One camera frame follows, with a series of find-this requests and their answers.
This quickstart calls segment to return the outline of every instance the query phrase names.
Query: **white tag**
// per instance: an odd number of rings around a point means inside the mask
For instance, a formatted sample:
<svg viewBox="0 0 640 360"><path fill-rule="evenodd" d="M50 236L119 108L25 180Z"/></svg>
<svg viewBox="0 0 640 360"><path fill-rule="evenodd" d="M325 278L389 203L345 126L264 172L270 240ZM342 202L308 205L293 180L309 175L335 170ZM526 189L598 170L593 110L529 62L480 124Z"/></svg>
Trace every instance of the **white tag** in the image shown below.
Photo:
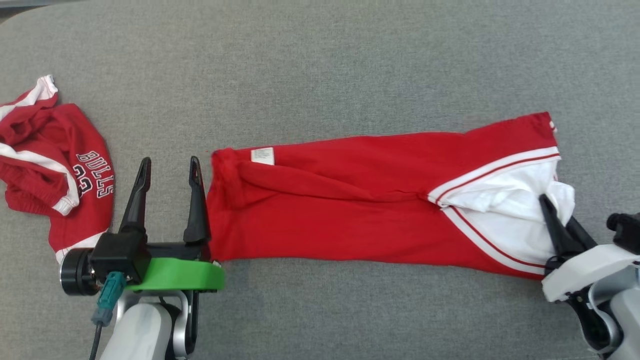
<svg viewBox="0 0 640 360"><path fill-rule="evenodd" d="M275 165L273 157L273 148L265 147L263 149L251 150L251 161L267 165Z"/></svg>

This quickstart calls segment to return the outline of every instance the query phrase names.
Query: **white stripe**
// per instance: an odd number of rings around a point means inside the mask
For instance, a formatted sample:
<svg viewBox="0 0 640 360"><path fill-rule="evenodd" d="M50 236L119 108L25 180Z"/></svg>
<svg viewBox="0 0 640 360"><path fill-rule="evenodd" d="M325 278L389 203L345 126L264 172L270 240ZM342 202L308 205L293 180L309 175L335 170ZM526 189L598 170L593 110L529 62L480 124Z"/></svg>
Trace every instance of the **white stripe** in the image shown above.
<svg viewBox="0 0 640 360"><path fill-rule="evenodd" d="M452 207L447 207L442 209L442 211L447 215L449 220L464 233L464 235L469 238L476 246L478 246L485 254L489 255L492 259L496 260L500 264L512 268L514 270L519 270L522 272L528 272L531 274L544 275L545 269L539 268L536 266L525 265L523 263L519 263L512 259L507 258L505 255L501 254L499 251L494 249L490 244L484 241L477 232L475 232L458 214Z"/></svg>
<svg viewBox="0 0 640 360"><path fill-rule="evenodd" d="M495 170L496 168L499 167L503 167L505 165L509 165L511 163L517 162L517 161L523 161L523 160L527 160L527 159L534 159L534 158L540 158L540 157L544 157L544 156L550 156L553 154L557 154L558 153L558 148L553 146L553 147L546 147L544 149L536 149L536 150L531 150L531 151L525 151L525 152L519 152L518 154L514 154L514 155L510 155L507 156L505 158L496 160L492 163L489 163L487 165L484 165L482 167L479 167L471 172L467 172L466 174L457 177L456 179L450 180L440 186L438 186L437 188L433 189L431 192L429 192L428 195L428 200L435 203L438 206L443 206L442 201L437 202L436 200L445 192L447 192L449 189L451 188L455 188L456 186L459 186L461 184L464 184L468 181L471 181L477 177L479 177L478 179L476 179L475 181L480 181L481 178L485 175L487 175L488 173L490 173L491 171ZM505 167L502 168L500 170L497 170L495 172L491 172L491 175L495 175L495 174L501 174L505 171L509 171L512 170L516 167L521 167L521 166L527 166L527 165L532 165L532 164L536 164L536 163L543 163L546 161L554 161L554 160L559 160L560 159L560 155L558 156L554 156L551 158L546 158L546 159L540 159L540 160L533 160L533 161L523 161L521 163L517 163L514 164L513 166L510 167ZM464 186L461 186L460 188L457 188L455 191L460 191L464 189Z"/></svg>
<svg viewBox="0 0 640 360"><path fill-rule="evenodd" d="M71 209L80 204L80 197L78 196L76 179L61 163L27 150L15 152L12 147L6 145L5 143L0 143L0 156L27 161L29 163L40 165L41 167L64 174L67 178L67 194L66 196L62 197L53 207L62 215L68 215Z"/></svg>
<svg viewBox="0 0 640 360"><path fill-rule="evenodd" d="M70 247L65 247L64 249L56 251L56 260L58 260L59 264L62 263L62 260L65 258L65 255L67 255L67 253L71 249L76 249L78 247L95 247L95 244L98 242L98 239L100 239L100 236L102 236L102 234L106 232L107 232L106 230L101 231L95 235L89 236L88 238L71 245Z"/></svg>
<svg viewBox="0 0 640 360"><path fill-rule="evenodd" d="M51 75L43 76L36 81L36 86L29 92L29 94L19 102L13 105L0 106L0 121L4 119L13 109L19 106L34 105L38 100L48 100L58 92L58 89L53 85L53 77Z"/></svg>

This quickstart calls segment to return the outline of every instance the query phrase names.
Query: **gray couch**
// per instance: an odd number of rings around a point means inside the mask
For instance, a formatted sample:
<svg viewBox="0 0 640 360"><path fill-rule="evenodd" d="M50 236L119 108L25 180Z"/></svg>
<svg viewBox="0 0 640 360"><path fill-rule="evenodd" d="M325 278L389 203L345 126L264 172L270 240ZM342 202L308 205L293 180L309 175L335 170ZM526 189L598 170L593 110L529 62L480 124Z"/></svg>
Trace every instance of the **gray couch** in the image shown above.
<svg viewBox="0 0 640 360"><path fill-rule="evenodd" d="M639 11L633 0L48 6L0 25L0 102L54 75L109 145L116 225L150 156L151 241L181 236L192 154L208 185L222 147L466 131L550 111L559 176L602 243L609 213L640 210ZM86 359L95 297L62 292L48 220L5 204L0 219L2 357ZM202 296L195 360L595 359L538 282L370 262L223 266L227 288Z"/></svg>

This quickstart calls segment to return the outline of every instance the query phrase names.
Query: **red basketball shorts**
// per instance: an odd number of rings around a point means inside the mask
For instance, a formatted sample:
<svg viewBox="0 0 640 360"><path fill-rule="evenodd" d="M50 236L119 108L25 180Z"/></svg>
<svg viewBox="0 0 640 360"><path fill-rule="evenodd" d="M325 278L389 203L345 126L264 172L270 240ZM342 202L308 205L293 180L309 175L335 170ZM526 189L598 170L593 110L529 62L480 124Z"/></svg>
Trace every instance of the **red basketball shorts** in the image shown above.
<svg viewBox="0 0 640 360"><path fill-rule="evenodd" d="M548 113L468 133L359 136L212 155L212 256L453 265L540 279L573 188Z"/></svg>

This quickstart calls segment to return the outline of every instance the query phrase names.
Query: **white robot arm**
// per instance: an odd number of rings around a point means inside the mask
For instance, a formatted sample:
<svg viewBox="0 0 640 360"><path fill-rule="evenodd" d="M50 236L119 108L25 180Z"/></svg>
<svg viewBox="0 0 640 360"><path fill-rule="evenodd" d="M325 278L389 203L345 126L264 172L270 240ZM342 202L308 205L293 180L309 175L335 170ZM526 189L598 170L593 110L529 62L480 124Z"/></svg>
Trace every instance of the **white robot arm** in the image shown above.
<svg viewBox="0 0 640 360"><path fill-rule="evenodd" d="M576 219L563 226L545 195L540 203L556 250L542 280L547 300L573 308L602 359L640 359L640 214L611 215L614 243L597 245Z"/></svg>
<svg viewBox="0 0 640 360"><path fill-rule="evenodd" d="M118 317L100 360L187 359L195 346L193 291L126 290L118 300ZM180 301L180 308L162 303L140 303L145 297Z"/></svg>

